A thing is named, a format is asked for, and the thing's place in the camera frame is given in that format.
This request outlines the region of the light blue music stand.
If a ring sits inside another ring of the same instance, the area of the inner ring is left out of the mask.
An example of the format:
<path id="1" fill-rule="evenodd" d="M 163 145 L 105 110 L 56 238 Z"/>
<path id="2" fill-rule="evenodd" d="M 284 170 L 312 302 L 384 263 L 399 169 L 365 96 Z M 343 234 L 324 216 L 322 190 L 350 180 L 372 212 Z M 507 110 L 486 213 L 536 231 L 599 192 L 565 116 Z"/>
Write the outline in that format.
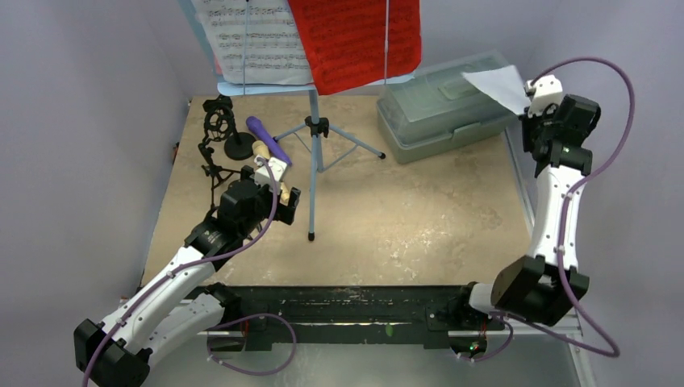
<path id="1" fill-rule="evenodd" d="M 179 5 L 181 10 L 184 12 L 198 42 L 202 46 L 203 51 L 210 60 L 214 61 L 213 52 L 211 46 L 209 45 L 202 25 L 195 18 L 195 9 L 192 4 L 193 1 L 180 1 Z M 379 159 L 386 158 L 386 154 L 373 148 L 369 144 L 359 140 L 352 134 L 334 126 L 329 123 L 329 120 L 319 116 L 319 94 L 317 89 L 313 85 L 237 85 L 226 82 L 218 72 L 218 66 L 213 64 L 213 70 L 215 77 L 218 80 L 217 88 L 219 95 L 228 96 L 230 98 L 237 96 L 247 96 L 247 95 L 261 95 L 261 94 L 282 94 L 285 92 L 308 92 L 309 105 L 310 105 L 310 115 L 307 116 L 303 123 L 300 125 L 281 133 L 273 137 L 277 143 L 280 139 L 284 139 L 289 135 L 298 135 L 298 132 L 302 129 L 307 129 L 311 133 L 311 146 L 307 147 L 307 150 L 311 154 L 311 183 L 310 183 L 310 214 L 309 214 L 309 230 L 308 238 L 310 241 L 315 239 L 315 190 L 316 190 L 316 176 L 318 173 L 323 173 L 337 162 L 343 160 L 348 153 L 343 154 L 336 160 L 332 161 L 329 165 L 323 163 L 323 150 L 321 139 L 326 138 L 330 131 L 333 131 L 337 135 L 342 136 L 346 140 L 354 143 L 354 146 L 349 150 L 353 152 L 358 147 L 362 147 L 365 150 L 373 153 Z"/>

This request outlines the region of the black round-base microphone stand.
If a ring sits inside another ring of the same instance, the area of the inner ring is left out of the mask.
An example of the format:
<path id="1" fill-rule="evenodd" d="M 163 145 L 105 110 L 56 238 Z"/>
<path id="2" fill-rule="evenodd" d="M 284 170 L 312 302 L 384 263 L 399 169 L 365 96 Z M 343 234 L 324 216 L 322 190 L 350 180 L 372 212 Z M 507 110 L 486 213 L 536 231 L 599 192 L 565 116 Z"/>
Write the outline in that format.
<path id="1" fill-rule="evenodd" d="M 254 155 L 252 145 L 256 139 L 247 132 L 237 130 L 230 97 L 219 95 L 207 99 L 202 103 L 202 108 L 205 112 L 202 144 L 205 147 L 211 142 L 223 143 L 226 156 L 232 160 L 247 160 Z"/>

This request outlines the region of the red folder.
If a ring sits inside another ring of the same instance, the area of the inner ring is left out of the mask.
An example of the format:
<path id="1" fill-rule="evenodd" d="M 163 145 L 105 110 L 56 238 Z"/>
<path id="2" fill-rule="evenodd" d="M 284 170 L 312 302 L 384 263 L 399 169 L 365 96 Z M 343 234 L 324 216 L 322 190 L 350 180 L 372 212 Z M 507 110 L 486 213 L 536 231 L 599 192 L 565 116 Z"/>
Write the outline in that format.
<path id="1" fill-rule="evenodd" d="M 419 1 L 289 1 L 320 95 L 413 73 L 422 60 Z"/>

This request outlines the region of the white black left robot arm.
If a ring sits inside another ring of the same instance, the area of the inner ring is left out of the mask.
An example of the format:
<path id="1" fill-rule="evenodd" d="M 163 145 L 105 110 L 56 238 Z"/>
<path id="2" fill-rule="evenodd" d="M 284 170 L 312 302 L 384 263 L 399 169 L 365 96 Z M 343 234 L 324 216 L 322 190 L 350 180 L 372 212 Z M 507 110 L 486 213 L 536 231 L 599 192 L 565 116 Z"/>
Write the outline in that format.
<path id="1" fill-rule="evenodd" d="M 77 326 L 74 352 L 82 385 L 141 386 L 166 356 L 198 333 L 235 326 L 247 331 L 253 318 L 269 318 L 264 311 L 249 315 L 241 297 L 221 283 L 185 306 L 181 301 L 253 246 L 272 223 L 293 223 L 301 191 L 286 189 L 284 172 L 273 161 L 258 169 L 243 167 L 219 205 L 149 283 L 100 321 L 85 319 Z"/>

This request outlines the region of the purple toy microphone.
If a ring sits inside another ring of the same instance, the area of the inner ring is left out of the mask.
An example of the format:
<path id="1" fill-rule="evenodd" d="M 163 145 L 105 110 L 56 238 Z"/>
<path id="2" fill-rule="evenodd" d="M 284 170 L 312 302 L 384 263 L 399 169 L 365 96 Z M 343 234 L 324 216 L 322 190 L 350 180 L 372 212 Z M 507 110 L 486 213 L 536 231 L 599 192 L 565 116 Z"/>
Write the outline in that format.
<path id="1" fill-rule="evenodd" d="M 265 129 L 262 121 L 255 116 L 248 116 L 245 120 L 247 128 L 252 134 L 262 141 L 269 149 L 272 156 L 275 156 L 281 161 L 284 161 L 288 166 L 292 166 L 292 160 L 287 156 L 286 152 L 281 148 L 277 141 Z"/>

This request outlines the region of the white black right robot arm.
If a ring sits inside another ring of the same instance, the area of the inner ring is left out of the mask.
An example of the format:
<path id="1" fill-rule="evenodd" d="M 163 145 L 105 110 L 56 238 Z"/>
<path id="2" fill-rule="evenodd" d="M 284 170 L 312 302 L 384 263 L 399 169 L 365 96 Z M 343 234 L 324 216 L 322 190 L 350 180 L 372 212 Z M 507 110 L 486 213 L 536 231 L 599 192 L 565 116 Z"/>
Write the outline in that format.
<path id="1" fill-rule="evenodd" d="M 600 115 L 597 102 L 573 94 L 549 103 L 539 114 L 524 111 L 523 149 L 536 162 L 531 244 L 493 283 L 473 285 L 469 298 L 455 303 L 453 317 L 459 326 L 474 327 L 485 314 L 499 312 L 552 327 L 587 293 L 590 279 L 578 270 L 575 236 L 580 183 L 590 175 L 593 161 L 582 144 Z"/>

